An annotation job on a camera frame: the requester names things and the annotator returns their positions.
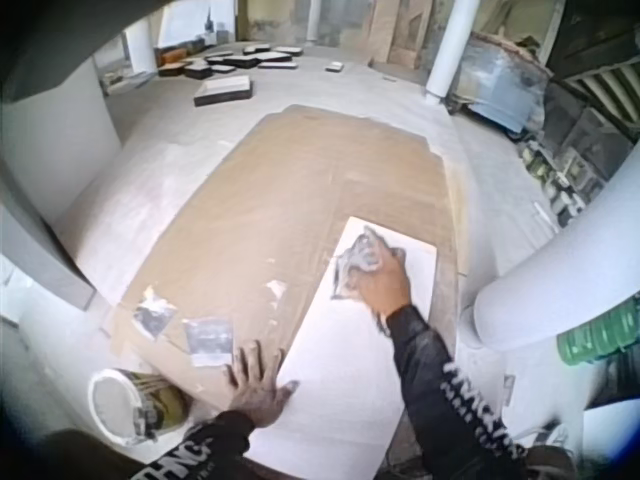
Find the hand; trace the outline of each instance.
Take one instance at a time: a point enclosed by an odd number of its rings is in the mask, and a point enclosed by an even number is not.
[[[276,388],[276,377],[282,361],[282,350],[271,358],[263,370],[260,344],[253,341],[244,349],[238,348],[233,356],[233,367],[227,365],[226,377],[234,390],[229,410],[244,413],[256,428],[274,423],[287,400],[298,388],[296,381]]]
[[[409,278],[404,269],[404,251],[395,256],[384,240],[372,235],[374,253],[380,267],[374,272],[353,269],[349,281],[360,293],[362,300],[383,320],[405,305],[411,304]]]

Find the white column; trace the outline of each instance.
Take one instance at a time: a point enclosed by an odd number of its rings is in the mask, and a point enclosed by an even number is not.
[[[318,41],[318,26],[320,25],[320,12],[322,0],[311,0],[309,5],[309,23],[307,24],[307,45],[315,45]]]
[[[158,66],[153,52],[149,18],[145,17],[138,20],[128,27],[124,33],[127,36],[129,59],[134,73],[157,71]]]
[[[447,96],[480,5],[480,0],[455,0],[455,2],[427,81],[426,101],[430,105],[440,103]]]
[[[480,291],[480,340],[508,350],[587,322],[640,291],[640,143],[603,192],[539,252]]]

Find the dusty floor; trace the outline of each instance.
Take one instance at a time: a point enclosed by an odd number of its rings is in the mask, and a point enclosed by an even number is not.
[[[340,76],[316,78],[325,63],[324,58],[305,56],[296,72],[256,71],[255,98],[260,102],[221,105],[216,115],[192,108],[198,82],[190,79],[157,79],[109,99],[123,152],[57,228],[82,232],[72,254],[111,302],[119,300],[158,235],[234,145],[263,115],[292,103],[391,123],[426,136],[445,162],[470,169],[470,194],[481,211],[472,219],[481,223],[470,233],[476,248],[472,264],[490,267],[475,279],[461,279],[469,292],[552,238],[552,229],[534,207],[538,202],[548,210],[548,204],[514,145],[499,130],[463,115],[451,119],[442,108],[427,108],[418,85],[385,79],[357,63],[348,64]],[[488,249],[482,247],[485,233]],[[94,431],[86,400],[90,375],[105,367],[148,368],[133,353],[125,358],[111,355],[109,309],[97,298],[83,313],[37,285],[25,295],[19,314],[21,341],[14,330],[3,336],[12,344],[3,355],[14,360],[3,362],[2,392],[34,435],[72,425]],[[456,357],[496,407],[503,403],[504,374],[516,376],[511,402],[503,409],[514,435],[559,418],[571,428],[573,448],[580,443],[582,409],[597,379],[597,365],[564,366],[553,339],[507,354],[473,350],[459,342]],[[27,368],[39,373],[22,382]],[[176,432],[128,453],[149,460],[179,438]]]

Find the black sleeve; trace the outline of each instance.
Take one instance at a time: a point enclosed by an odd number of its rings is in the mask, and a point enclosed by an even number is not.
[[[387,319],[402,397],[424,466],[436,478],[524,478],[522,449],[453,364],[414,306]]]
[[[240,412],[223,412],[187,432],[180,445],[146,465],[132,480],[254,477],[241,462],[254,425]]]

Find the bucket rim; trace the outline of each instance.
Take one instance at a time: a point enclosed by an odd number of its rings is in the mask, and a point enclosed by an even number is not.
[[[89,380],[89,388],[87,389],[87,400],[89,402],[89,411],[91,412],[91,417],[100,429],[100,432],[113,443],[124,447],[137,445],[138,443],[146,440],[145,437],[137,434],[133,437],[121,437],[120,435],[116,435],[109,431],[104,425],[104,423],[98,416],[98,412],[96,411],[93,394],[98,382],[105,379],[116,380],[122,385],[124,390],[127,392],[127,397],[131,402],[132,409],[142,408],[142,397],[140,395],[140,392],[137,390],[133,382],[121,371],[114,368],[107,368],[94,373]]]

